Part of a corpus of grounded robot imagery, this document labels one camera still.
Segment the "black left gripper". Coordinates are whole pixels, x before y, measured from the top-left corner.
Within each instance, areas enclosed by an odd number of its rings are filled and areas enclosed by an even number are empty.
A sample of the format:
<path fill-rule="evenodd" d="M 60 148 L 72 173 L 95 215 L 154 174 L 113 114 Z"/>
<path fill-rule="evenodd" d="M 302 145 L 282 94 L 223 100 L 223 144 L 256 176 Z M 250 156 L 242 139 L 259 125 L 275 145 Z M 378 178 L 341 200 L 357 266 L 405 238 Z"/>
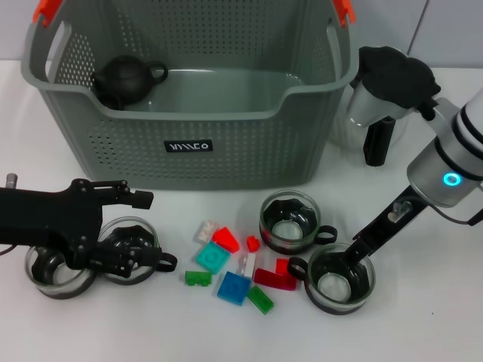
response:
<path fill-rule="evenodd" d="M 102 206 L 149 210 L 152 192 L 131 191 L 126 180 L 75 179 L 61 192 L 0 188 L 0 244 L 60 251 L 71 269 L 130 275 L 133 267 L 158 265 L 160 247 L 99 245 Z"/>

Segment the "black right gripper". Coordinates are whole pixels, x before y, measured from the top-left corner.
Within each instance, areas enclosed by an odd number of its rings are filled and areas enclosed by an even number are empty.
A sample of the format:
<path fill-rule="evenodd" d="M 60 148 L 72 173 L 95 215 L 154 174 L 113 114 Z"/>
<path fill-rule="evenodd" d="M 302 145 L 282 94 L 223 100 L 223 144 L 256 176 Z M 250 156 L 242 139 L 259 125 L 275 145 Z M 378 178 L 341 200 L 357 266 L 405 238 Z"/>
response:
<path fill-rule="evenodd" d="M 353 237 L 349 245 L 342 243 L 342 273 L 349 283 L 349 298 L 368 298 L 372 294 L 370 256 L 398 234 L 427 207 L 427 203 L 408 186 L 371 223 Z"/>

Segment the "glass teapot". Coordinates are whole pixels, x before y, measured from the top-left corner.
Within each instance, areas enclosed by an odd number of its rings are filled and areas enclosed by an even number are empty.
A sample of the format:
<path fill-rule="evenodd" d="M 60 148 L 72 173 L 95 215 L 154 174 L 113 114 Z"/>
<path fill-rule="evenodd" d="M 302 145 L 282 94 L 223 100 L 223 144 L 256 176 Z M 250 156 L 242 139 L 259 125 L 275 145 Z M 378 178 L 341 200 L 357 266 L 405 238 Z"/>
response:
<path fill-rule="evenodd" d="M 155 228 L 146 220 L 136 216 L 124 216 L 105 224 L 100 230 L 98 242 L 106 247 L 123 250 L 130 250 L 132 247 L 162 248 Z M 130 286 L 145 281 L 155 272 L 174 272 L 176 267 L 177 258 L 162 252 L 161 260 L 156 266 L 141 266 L 138 262 L 134 262 L 129 278 L 112 274 L 104 276 L 114 284 Z"/>
<path fill-rule="evenodd" d="M 308 260 L 292 256 L 288 264 L 288 272 L 303 282 L 310 301 L 317 308 L 333 315 L 358 311 L 371 296 L 349 298 L 349 283 L 342 273 L 341 256 L 340 243 L 327 244 L 316 249 Z M 372 263 L 372 292 L 375 284 L 376 273 Z"/>

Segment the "glass jar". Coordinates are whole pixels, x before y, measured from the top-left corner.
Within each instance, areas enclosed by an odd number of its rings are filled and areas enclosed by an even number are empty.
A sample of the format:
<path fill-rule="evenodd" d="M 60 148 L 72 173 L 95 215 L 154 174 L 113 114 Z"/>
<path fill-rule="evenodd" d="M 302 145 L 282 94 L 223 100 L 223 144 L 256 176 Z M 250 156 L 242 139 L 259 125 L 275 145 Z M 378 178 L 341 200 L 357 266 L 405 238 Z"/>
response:
<path fill-rule="evenodd" d="M 332 244 L 338 231 L 324 225 L 321 211 L 307 194 L 284 189 L 269 195 L 261 205 L 260 236 L 277 253 L 297 255 L 315 245 Z"/>

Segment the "translucent white pink block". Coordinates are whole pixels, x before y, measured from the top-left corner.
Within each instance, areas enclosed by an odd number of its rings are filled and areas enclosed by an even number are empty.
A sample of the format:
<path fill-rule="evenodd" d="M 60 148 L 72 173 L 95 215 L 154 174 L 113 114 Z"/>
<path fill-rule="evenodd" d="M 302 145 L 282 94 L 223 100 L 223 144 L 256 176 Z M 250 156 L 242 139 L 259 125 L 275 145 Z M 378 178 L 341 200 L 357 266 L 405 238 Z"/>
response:
<path fill-rule="evenodd" d="M 201 223 L 198 227 L 196 233 L 194 234 L 193 240 L 195 242 L 206 244 L 208 243 L 215 231 L 220 228 L 220 225 L 212 220 L 206 220 Z"/>

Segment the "green car shaped block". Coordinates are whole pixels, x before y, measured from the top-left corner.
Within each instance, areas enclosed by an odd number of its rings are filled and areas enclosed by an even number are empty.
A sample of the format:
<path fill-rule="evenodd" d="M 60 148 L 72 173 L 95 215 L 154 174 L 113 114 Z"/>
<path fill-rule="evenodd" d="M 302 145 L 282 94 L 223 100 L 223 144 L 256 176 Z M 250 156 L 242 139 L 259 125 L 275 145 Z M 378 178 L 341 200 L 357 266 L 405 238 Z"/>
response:
<path fill-rule="evenodd" d="M 186 271 L 184 281 L 188 286 L 207 287 L 211 285 L 212 274 L 208 271 Z"/>

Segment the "dark red long block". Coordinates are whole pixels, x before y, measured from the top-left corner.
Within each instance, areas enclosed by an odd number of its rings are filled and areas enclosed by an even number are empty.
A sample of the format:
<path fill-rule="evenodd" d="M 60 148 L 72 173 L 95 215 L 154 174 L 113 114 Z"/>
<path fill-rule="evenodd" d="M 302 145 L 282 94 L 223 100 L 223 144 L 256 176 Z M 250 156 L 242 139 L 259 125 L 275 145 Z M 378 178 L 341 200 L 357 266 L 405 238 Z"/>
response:
<path fill-rule="evenodd" d="M 297 279 L 288 271 L 278 274 L 257 268 L 254 272 L 254 282 L 278 290 L 294 291 L 297 289 Z"/>

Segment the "glass teacup with black holder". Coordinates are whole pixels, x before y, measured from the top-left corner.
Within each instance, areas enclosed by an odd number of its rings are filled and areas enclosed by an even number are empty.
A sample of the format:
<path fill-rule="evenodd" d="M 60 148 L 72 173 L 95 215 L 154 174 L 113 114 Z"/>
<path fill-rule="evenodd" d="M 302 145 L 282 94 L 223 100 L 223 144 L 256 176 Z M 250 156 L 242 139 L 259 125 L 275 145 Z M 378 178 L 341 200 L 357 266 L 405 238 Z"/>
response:
<path fill-rule="evenodd" d="M 38 291 L 52 299 L 71 299 L 83 294 L 97 273 L 85 268 L 70 269 L 63 254 L 45 247 L 30 247 L 24 259 L 27 277 Z"/>

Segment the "teal square block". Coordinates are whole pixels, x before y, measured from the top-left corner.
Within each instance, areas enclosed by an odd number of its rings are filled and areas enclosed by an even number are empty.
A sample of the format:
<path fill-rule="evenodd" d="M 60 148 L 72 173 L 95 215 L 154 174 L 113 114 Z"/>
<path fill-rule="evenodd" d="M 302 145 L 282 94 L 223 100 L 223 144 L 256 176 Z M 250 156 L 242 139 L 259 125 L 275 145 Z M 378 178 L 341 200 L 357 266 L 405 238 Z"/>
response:
<path fill-rule="evenodd" d="M 208 242 L 198 253 L 195 261 L 211 274 L 217 274 L 230 258 L 230 252 L 214 242 Z"/>

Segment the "orange red sloped block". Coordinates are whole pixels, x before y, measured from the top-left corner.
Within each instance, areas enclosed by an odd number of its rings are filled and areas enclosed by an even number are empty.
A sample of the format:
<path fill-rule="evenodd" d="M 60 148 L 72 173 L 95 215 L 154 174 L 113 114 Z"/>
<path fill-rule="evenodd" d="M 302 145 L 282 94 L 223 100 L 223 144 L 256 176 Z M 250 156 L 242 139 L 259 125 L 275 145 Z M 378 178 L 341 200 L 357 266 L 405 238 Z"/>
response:
<path fill-rule="evenodd" d="M 230 253 L 236 253 L 240 249 L 238 241 L 227 227 L 216 230 L 211 240 Z"/>

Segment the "green rectangular block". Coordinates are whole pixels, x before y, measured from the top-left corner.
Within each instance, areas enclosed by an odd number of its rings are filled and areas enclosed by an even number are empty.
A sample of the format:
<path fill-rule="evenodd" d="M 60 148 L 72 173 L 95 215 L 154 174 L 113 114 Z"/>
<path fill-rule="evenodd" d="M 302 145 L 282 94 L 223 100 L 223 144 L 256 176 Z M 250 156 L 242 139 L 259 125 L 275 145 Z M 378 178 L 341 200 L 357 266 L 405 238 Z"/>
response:
<path fill-rule="evenodd" d="M 247 297 L 262 314 L 269 313 L 275 306 L 275 303 L 258 286 L 253 286 Z"/>

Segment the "white small block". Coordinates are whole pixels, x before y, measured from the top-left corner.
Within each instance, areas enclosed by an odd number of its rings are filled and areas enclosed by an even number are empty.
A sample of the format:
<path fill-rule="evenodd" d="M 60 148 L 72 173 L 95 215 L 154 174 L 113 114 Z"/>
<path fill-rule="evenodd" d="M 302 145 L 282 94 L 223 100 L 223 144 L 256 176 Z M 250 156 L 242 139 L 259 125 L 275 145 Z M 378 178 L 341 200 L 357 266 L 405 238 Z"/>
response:
<path fill-rule="evenodd" d="M 256 253 L 242 254 L 238 261 L 238 269 L 236 271 L 236 274 L 248 279 L 252 279 L 255 270 L 256 260 Z"/>

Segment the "blue square block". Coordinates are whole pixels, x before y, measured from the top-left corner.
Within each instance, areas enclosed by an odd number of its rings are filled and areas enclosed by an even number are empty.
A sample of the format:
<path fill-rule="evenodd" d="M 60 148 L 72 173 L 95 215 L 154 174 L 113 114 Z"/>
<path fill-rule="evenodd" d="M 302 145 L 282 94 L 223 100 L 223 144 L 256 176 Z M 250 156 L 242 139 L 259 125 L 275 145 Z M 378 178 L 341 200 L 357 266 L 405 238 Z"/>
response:
<path fill-rule="evenodd" d="M 243 305 L 250 287 L 251 279 L 227 271 L 217 296 L 235 305 Z"/>

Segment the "grey perforated plastic storage basket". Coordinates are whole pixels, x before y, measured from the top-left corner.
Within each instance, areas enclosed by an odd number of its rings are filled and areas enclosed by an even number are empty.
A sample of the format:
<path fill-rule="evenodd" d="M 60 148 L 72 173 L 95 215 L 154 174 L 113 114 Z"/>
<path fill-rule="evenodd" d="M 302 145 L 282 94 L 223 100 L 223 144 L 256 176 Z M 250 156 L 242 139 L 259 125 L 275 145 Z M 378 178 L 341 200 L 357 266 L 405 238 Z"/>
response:
<path fill-rule="evenodd" d="M 354 79 L 350 0 L 39 0 L 21 72 L 85 174 L 141 189 L 308 182 Z M 111 59 L 168 77 L 122 111 L 90 80 Z"/>

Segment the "black ceramic teapot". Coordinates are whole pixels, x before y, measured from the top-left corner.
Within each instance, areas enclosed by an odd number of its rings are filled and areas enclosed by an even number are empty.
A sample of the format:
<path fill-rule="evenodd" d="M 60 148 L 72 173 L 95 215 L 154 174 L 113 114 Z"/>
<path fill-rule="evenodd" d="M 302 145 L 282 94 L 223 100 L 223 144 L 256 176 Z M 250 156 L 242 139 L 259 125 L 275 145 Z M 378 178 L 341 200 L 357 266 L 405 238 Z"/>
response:
<path fill-rule="evenodd" d="M 90 80 L 102 105 L 122 111 L 126 105 L 146 98 L 168 74 L 168 67 L 161 61 L 145 63 L 134 56 L 121 55 L 111 59 L 101 70 L 92 72 Z"/>

